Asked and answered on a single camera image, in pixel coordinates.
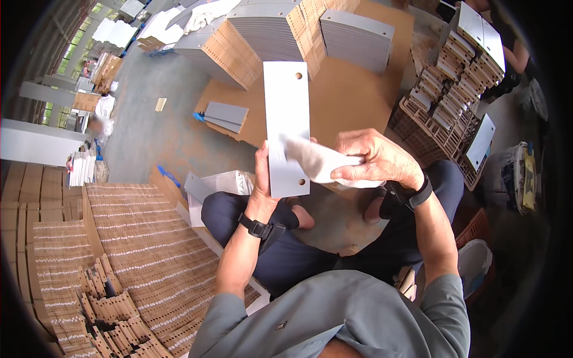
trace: knee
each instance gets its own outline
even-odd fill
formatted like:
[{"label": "knee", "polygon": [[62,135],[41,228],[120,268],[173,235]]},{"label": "knee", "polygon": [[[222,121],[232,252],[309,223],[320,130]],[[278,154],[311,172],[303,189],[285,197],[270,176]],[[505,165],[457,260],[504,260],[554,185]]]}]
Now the knee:
[{"label": "knee", "polygon": [[451,160],[436,160],[430,167],[426,169],[430,180],[432,177],[436,178],[435,184],[459,192],[460,195],[464,191],[464,173],[460,170],[458,164]]},{"label": "knee", "polygon": [[237,228],[237,219],[245,209],[237,202],[237,196],[219,191],[205,198],[201,208],[201,221],[223,246]]}]

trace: navy pants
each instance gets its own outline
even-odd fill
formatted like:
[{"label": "navy pants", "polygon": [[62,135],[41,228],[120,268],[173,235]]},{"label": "navy pants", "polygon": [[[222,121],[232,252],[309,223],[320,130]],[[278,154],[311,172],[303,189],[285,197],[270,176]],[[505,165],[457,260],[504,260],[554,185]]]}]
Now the navy pants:
[{"label": "navy pants", "polygon": [[[424,171],[451,223],[464,193],[462,172],[449,160],[439,160]],[[248,200],[248,195],[222,191],[205,199],[201,218],[223,247],[237,229],[237,219],[245,211]],[[259,256],[253,276],[274,297],[285,293],[302,280],[332,270],[335,265],[339,269],[359,270],[393,284],[392,276],[402,266],[419,267],[422,262],[416,240],[414,213],[407,207],[393,215],[380,237],[348,257],[339,257],[298,240],[290,230],[299,226],[299,220],[283,201],[278,203],[270,222],[280,222],[287,230]]]}]

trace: bucket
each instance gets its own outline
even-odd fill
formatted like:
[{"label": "bucket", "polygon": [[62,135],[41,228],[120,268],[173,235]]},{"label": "bucket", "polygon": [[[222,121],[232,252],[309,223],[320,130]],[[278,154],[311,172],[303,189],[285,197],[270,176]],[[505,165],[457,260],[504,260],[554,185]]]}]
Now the bucket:
[{"label": "bucket", "polygon": [[484,282],[492,264],[493,254],[482,239],[469,241],[458,251],[458,272],[464,286],[464,299]]},{"label": "bucket", "polygon": [[529,211],[523,206],[525,150],[527,143],[522,141],[505,152],[491,154],[488,157],[480,179],[488,204],[506,207],[518,211],[521,215]]}]

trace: man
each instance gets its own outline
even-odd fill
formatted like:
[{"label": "man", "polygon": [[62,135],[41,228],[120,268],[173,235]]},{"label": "man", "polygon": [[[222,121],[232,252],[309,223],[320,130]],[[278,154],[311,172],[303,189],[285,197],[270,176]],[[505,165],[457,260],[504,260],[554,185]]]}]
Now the man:
[{"label": "man", "polygon": [[[364,155],[366,163],[338,168],[333,178],[394,180],[415,191],[413,212],[397,210],[376,241],[341,258],[343,269],[333,270],[338,256],[303,244],[290,231],[258,256],[261,240],[244,221],[237,223],[242,213],[287,229],[312,225],[302,207],[291,210],[271,198],[265,142],[255,154],[250,197],[218,192],[205,200],[202,219],[225,249],[215,296],[189,357],[468,356],[469,321],[450,226],[463,193],[461,172],[448,161],[422,171],[374,129],[340,133],[335,149]],[[372,202],[365,219],[372,221],[381,202]],[[418,308],[384,281],[422,259],[426,289]],[[247,317],[244,288],[251,275],[276,299]]]}]

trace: wrist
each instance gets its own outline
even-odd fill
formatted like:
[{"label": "wrist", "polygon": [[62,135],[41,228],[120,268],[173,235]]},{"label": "wrist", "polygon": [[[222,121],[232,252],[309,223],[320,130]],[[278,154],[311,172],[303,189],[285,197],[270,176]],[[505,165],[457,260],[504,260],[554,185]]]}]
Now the wrist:
[{"label": "wrist", "polygon": [[251,195],[249,202],[247,203],[247,208],[245,209],[245,216],[251,220],[268,224],[270,216],[273,214],[276,207],[277,202],[273,200],[260,198],[257,195]]},{"label": "wrist", "polygon": [[400,185],[407,189],[414,189],[419,191],[424,184],[424,173],[420,168],[420,165],[414,162],[411,168],[408,170],[408,174],[403,180],[400,181]]}]

